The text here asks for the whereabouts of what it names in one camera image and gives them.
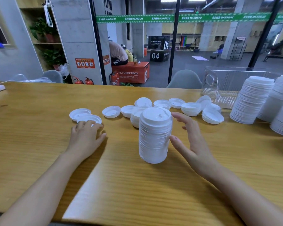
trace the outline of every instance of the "orange plyo box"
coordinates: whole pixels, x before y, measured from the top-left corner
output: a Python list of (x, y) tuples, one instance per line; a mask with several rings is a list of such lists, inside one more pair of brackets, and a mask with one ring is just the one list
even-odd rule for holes
[(134, 65), (133, 62), (128, 62), (126, 65), (112, 66), (112, 71), (119, 73), (120, 83), (145, 83), (150, 77), (150, 63)]

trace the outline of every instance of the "left hand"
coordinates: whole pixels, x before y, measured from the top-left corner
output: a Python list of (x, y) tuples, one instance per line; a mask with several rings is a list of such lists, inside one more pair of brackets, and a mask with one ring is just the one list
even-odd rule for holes
[(80, 121), (71, 129), (66, 153), (78, 156), (81, 161), (91, 156), (106, 137), (106, 133), (103, 133), (96, 139), (97, 131), (103, 127), (101, 124), (96, 124), (95, 121)]

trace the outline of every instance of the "person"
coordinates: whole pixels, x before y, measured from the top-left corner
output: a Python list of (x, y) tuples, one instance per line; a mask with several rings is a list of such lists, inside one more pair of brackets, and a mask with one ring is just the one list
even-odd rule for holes
[(131, 51), (129, 51), (129, 50), (126, 48), (126, 45), (122, 44), (121, 46), (123, 47), (123, 49), (125, 50), (125, 52), (126, 52), (127, 55), (128, 55), (128, 61), (129, 61), (129, 62), (133, 62), (133, 55), (132, 55)]
[(110, 49), (112, 65), (120, 66), (128, 63), (128, 55), (125, 52), (125, 50), (121, 47), (121, 45), (113, 41), (109, 41), (109, 49)]
[[(211, 154), (198, 123), (182, 113), (172, 116), (187, 131), (190, 147), (170, 136), (174, 148), (192, 169), (224, 193), (247, 226), (283, 226), (283, 210), (261, 196)], [(71, 130), (69, 145), (51, 167), (0, 217), (0, 226), (47, 226), (52, 219), (66, 184), (76, 167), (91, 156), (106, 138), (96, 139), (103, 125), (80, 121)]]

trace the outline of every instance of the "red fire extinguisher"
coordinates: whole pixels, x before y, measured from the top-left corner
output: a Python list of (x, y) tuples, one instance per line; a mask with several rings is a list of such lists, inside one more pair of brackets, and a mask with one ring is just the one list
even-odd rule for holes
[(75, 84), (84, 84), (83, 81), (78, 79), (76, 76), (74, 76), (74, 78), (76, 79)]
[(87, 77), (85, 77), (85, 78), (86, 78), (86, 79), (85, 79), (85, 84), (86, 84), (86, 85), (94, 85), (92, 79), (87, 78)]
[(119, 86), (119, 74), (116, 71), (112, 72), (112, 74), (109, 75), (109, 78), (111, 85)]

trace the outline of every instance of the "white chair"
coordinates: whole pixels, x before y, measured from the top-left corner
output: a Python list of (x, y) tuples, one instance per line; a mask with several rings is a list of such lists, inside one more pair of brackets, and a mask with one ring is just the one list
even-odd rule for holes
[(48, 70), (42, 77), (49, 78), (53, 83), (63, 83), (63, 77), (57, 70)]
[(180, 70), (175, 73), (167, 88), (201, 89), (198, 75), (191, 70)]

